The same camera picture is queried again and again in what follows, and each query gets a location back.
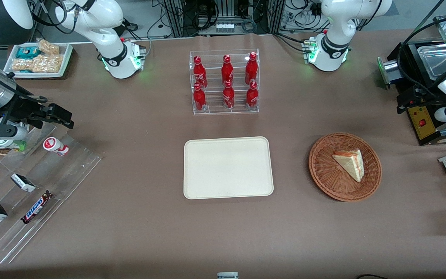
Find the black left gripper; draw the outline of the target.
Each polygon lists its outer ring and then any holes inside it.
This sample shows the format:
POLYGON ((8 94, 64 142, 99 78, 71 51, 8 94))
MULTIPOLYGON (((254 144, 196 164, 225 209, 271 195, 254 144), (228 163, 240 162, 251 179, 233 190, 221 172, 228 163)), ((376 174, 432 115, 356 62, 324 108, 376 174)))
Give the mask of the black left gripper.
POLYGON ((413 92, 399 93, 396 100, 398 114, 402 114, 409 108, 429 106, 436 111, 439 108, 446 107, 446 94, 437 87, 430 87, 429 90, 421 86, 412 86, 413 92))

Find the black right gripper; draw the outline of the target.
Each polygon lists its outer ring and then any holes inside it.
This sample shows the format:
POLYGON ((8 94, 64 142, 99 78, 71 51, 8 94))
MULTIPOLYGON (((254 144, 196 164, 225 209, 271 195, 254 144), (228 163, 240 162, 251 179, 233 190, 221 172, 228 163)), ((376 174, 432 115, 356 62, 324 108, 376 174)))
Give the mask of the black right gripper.
POLYGON ((51 122, 67 129, 74 128, 72 113, 55 103, 50 104, 50 116, 47 115, 48 106, 30 100, 13 99, 3 108, 4 125, 9 125, 10 122, 24 122, 41 129, 42 122, 51 122))

